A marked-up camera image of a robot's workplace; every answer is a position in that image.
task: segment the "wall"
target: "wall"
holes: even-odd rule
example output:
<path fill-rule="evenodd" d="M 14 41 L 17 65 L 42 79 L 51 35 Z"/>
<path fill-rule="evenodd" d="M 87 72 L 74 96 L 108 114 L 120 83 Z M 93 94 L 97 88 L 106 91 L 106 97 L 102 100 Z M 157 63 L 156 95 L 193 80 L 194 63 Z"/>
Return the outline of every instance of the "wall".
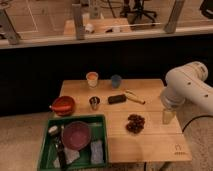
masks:
<path fill-rule="evenodd" d="M 62 80 L 85 79 L 88 71 L 102 79 L 162 78 L 166 72 L 199 60 L 213 83 L 213 35 L 197 35 L 94 44 L 0 50 L 1 115 L 48 110 Z"/>

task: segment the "bowl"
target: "bowl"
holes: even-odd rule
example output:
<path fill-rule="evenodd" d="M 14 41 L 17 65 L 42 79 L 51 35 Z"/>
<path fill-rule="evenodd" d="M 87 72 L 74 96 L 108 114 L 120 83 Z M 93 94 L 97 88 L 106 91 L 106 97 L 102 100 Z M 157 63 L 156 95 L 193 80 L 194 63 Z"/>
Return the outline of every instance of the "bowl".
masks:
<path fill-rule="evenodd" d="M 81 150 L 91 141 L 91 130 L 87 123 L 75 121 L 68 124 L 62 133 L 62 142 L 72 150 Z"/>
<path fill-rule="evenodd" d="M 70 115 L 75 110 L 75 101 L 70 96 L 61 96 L 54 100 L 50 109 L 59 116 Z"/>

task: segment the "grapes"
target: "grapes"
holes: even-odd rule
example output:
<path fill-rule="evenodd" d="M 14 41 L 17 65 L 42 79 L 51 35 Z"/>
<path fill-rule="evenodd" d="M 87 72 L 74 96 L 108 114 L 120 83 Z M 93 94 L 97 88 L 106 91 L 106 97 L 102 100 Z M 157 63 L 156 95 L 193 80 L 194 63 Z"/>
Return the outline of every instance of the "grapes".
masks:
<path fill-rule="evenodd" d="M 131 114 L 128 117 L 129 123 L 126 129 L 134 134 L 138 134 L 144 128 L 145 119 L 137 114 Z"/>

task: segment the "office chair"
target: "office chair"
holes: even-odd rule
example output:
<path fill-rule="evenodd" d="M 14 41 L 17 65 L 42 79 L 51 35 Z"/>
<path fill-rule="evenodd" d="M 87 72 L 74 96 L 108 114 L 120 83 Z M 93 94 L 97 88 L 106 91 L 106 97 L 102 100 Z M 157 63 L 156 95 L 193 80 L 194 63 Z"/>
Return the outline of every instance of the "office chair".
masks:
<path fill-rule="evenodd" d="M 133 7 L 133 10 L 130 10 L 129 5 L 125 4 L 129 2 L 128 0 L 124 0 L 124 8 L 120 12 L 120 16 L 127 17 L 129 13 L 136 14 L 133 20 L 131 21 L 131 24 L 134 24 L 137 18 L 142 18 L 142 16 L 146 16 L 152 21 L 152 26 L 155 25 L 155 18 L 157 17 L 157 13 L 155 11 L 149 11 L 144 9 L 144 1 L 145 0 L 135 0 L 135 5 Z"/>

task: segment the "green plastic basket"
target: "green plastic basket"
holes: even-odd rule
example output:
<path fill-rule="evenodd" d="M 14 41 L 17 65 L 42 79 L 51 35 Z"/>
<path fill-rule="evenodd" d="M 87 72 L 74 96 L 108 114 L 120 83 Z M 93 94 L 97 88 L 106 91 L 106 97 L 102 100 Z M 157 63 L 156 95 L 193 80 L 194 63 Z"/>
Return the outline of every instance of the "green plastic basket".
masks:
<path fill-rule="evenodd" d="M 106 122 L 104 115 L 83 115 L 72 116 L 66 118 L 50 119 L 47 123 L 47 127 L 44 132 L 43 143 L 41 147 L 40 157 L 38 161 L 38 171 L 59 171 L 60 168 L 55 168 L 53 165 L 54 160 L 57 157 L 55 146 L 48 134 L 48 129 L 54 125 L 64 125 L 73 121 L 86 122 L 91 128 L 91 141 L 102 140 L 103 145 L 103 159 L 101 164 L 92 164 L 90 162 L 91 150 L 90 144 L 84 149 L 80 150 L 80 158 L 73 163 L 67 165 L 67 171 L 73 169 L 86 169 L 86 168 L 98 168 L 106 167 L 108 164 L 108 146 L 107 146 L 107 134 L 106 134 Z"/>

